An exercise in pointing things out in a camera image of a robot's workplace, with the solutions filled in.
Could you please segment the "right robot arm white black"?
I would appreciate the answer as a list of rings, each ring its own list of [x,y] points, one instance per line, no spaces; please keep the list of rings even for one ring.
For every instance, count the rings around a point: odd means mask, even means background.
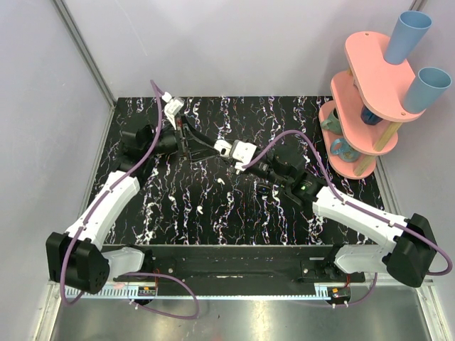
[[[436,239],[426,217],[394,215],[332,191],[328,183],[304,168],[304,160],[285,146],[277,146],[253,166],[256,146],[237,141],[226,153],[238,173],[256,175],[278,185],[288,199],[315,215],[341,223],[373,240],[372,245],[335,246],[323,263],[324,276],[340,281],[355,272],[387,273],[396,281],[419,288],[436,256]]]

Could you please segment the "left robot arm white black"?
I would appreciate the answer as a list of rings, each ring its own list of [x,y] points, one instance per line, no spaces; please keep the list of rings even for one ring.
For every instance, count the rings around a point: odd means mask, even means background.
[[[150,124],[136,131],[123,131],[117,167],[100,192],[65,232],[54,232],[46,240],[50,279],[59,283],[61,290],[71,287],[91,294],[127,273],[138,281],[148,280],[154,265],[139,247],[116,251],[102,248],[108,231],[150,176],[151,157],[180,152],[197,162],[227,156],[230,148],[229,142],[210,139],[184,117],[161,131]]]

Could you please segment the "white earbud case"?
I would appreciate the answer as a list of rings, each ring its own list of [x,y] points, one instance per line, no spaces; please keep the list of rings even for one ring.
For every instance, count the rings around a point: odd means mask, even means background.
[[[218,139],[215,142],[213,148],[220,154],[221,157],[229,158],[232,144],[230,144],[229,142],[227,142],[225,140]]]

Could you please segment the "black earbud charging case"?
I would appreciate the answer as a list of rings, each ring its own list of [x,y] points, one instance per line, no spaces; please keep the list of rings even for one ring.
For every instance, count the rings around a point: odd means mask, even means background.
[[[271,193],[271,188],[267,185],[257,184],[256,193],[257,195],[268,195]]]

